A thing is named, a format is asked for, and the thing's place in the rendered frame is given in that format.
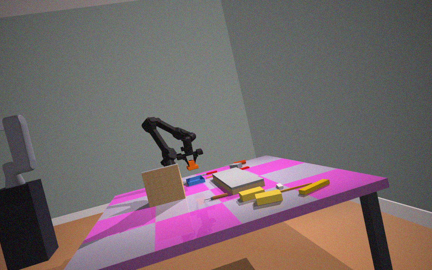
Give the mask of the blue shallow tray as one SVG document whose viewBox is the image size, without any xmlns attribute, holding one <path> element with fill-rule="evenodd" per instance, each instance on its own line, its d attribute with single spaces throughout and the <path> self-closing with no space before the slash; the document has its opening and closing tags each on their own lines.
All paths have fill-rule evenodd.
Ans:
<svg viewBox="0 0 432 270">
<path fill-rule="evenodd" d="M 203 176 L 199 175 L 196 177 L 186 179 L 186 182 L 187 182 L 188 186 L 194 186 L 194 185 L 199 184 L 199 183 L 204 183 L 205 179 L 203 178 Z"/>
</svg>

